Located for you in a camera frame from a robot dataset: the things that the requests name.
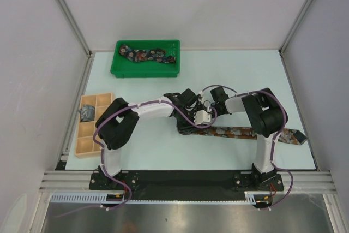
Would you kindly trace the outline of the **orange grey patterned tie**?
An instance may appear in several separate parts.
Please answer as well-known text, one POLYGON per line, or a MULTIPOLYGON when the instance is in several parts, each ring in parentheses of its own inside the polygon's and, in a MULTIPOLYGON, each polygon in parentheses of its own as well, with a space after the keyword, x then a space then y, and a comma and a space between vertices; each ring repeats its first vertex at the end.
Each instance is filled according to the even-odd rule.
MULTIPOLYGON (((252 127, 222 127, 210 126, 205 129, 194 127, 190 124, 177 124, 177 130, 181 135, 215 136, 233 139, 256 140, 258 133, 252 127)), ((284 128, 278 136, 278 141, 292 145, 302 145, 308 138, 297 129, 284 128)))

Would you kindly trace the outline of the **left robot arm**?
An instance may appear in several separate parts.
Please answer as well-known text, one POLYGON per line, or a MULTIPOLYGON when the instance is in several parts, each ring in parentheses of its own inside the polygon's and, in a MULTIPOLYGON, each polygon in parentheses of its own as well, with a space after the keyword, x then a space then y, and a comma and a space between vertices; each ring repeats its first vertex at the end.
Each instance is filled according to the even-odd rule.
POLYGON ((115 99, 97 120, 97 136, 103 147, 101 154, 101 182, 108 189, 119 186, 121 171, 121 148, 127 144, 140 120, 174 117, 177 131, 188 133, 195 129, 190 124, 199 108, 199 98, 191 89, 183 93, 166 93, 159 99, 130 104, 123 98, 115 99))

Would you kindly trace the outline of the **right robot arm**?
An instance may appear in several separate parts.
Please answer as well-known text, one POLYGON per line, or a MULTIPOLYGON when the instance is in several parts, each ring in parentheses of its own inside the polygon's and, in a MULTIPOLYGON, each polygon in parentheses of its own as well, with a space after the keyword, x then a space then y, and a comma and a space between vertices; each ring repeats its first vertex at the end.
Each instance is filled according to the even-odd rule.
POLYGON ((210 91, 214 108, 221 115, 245 112, 257 134, 257 151, 251 166, 251 183, 266 189, 277 175, 274 151, 288 116, 270 88, 229 97, 222 86, 210 91))

